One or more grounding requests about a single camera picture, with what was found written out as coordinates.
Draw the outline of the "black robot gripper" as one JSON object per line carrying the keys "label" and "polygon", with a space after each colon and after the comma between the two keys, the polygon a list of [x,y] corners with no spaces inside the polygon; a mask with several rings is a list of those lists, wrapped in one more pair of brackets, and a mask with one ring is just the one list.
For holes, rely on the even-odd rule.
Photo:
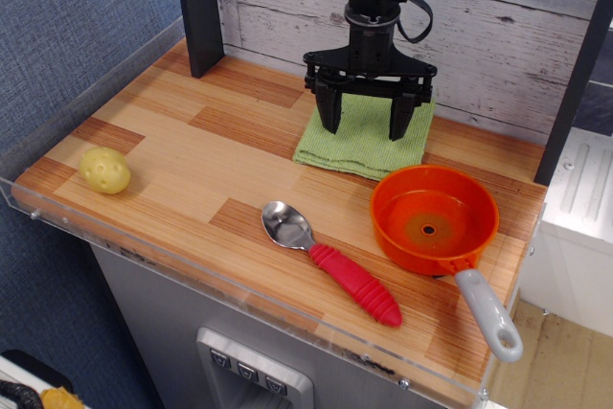
{"label": "black robot gripper", "polygon": [[401,139],[415,105],[432,99],[437,68],[401,53],[393,29],[350,26],[347,46],[304,55],[306,88],[315,92],[322,126],[335,134],[342,113],[342,94],[392,99],[389,139]]}

